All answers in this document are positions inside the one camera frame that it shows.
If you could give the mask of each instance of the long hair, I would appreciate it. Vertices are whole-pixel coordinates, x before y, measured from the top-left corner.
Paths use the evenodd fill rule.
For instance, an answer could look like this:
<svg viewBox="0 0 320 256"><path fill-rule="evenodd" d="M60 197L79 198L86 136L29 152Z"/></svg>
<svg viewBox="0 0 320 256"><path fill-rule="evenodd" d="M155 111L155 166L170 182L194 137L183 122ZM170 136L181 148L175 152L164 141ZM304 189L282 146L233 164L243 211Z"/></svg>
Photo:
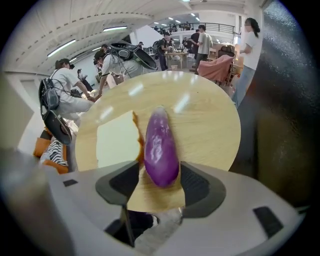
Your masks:
<svg viewBox="0 0 320 256"><path fill-rule="evenodd" d="M247 18L245 20L245 24L251 26L251 28L253 29L254 35L258 38L259 37L258 33L260 32L258 22L254 18Z"/></svg>

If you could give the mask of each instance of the purple eggplant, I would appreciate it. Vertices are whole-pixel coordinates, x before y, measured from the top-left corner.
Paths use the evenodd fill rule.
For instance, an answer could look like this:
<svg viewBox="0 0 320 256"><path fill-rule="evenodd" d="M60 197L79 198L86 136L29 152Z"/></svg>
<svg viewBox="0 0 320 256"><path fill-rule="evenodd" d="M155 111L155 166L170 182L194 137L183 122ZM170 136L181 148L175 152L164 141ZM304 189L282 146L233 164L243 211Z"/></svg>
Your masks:
<svg viewBox="0 0 320 256"><path fill-rule="evenodd" d="M154 184L163 188L172 184L179 173L176 144L163 106L153 111L146 128L144 165Z"/></svg>

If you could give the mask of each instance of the black backpack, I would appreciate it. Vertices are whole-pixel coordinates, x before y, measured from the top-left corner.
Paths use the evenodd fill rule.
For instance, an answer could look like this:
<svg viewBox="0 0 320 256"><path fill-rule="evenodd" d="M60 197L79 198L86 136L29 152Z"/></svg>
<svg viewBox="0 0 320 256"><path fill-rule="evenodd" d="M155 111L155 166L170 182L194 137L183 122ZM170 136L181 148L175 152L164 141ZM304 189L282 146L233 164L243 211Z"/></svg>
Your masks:
<svg viewBox="0 0 320 256"><path fill-rule="evenodd" d="M155 41L152 45L152 50L153 50L153 53L156 54L158 53L158 49L161 47L161 40L158 40L158 41Z"/></svg>

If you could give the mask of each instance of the woman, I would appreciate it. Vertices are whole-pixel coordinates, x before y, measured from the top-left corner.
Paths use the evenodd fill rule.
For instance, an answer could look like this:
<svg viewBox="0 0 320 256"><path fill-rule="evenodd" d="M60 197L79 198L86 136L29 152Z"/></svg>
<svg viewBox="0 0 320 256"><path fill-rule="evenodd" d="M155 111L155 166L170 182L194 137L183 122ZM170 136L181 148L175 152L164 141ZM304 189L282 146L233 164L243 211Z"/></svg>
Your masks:
<svg viewBox="0 0 320 256"><path fill-rule="evenodd" d="M92 92L93 89L91 87L91 85L88 83L88 81L86 80L87 76L88 75L83 75L82 72L81 72L81 69L78 69L78 78L79 80L84 84L84 86L86 87L86 89L89 91L89 92Z"/></svg>
<svg viewBox="0 0 320 256"><path fill-rule="evenodd" d="M232 97L236 108L239 107L244 99L247 88L254 77L262 46L258 22L254 18L247 18L244 23L244 28L247 32L245 35L245 49L240 51L240 54L245 54L243 70L239 80L235 84L235 93Z"/></svg>
<svg viewBox="0 0 320 256"><path fill-rule="evenodd" d="M77 113L87 112L94 104L95 99L90 96L85 85L70 70L70 62L67 58L55 62L55 70L50 76L54 88L59 96L59 106L56 112L65 119L73 120L80 126L80 116ZM87 99L73 97L71 88L78 86Z"/></svg>

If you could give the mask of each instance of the black railing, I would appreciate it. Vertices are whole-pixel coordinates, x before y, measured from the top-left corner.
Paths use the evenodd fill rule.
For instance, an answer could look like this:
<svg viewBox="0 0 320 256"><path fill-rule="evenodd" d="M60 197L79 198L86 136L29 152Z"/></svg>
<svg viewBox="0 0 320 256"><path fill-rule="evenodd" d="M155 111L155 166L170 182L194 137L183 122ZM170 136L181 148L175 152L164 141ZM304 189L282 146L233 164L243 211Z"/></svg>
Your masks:
<svg viewBox="0 0 320 256"><path fill-rule="evenodd" d="M229 34L233 34L235 32L235 27L231 25L219 24L219 23L203 23L203 22L196 22L196 23L180 23L165 27L151 27L154 30L158 31L160 34L164 32L174 33L179 31L195 31L198 29L199 25L205 25L206 30L209 31L218 31L218 32L225 32Z"/></svg>

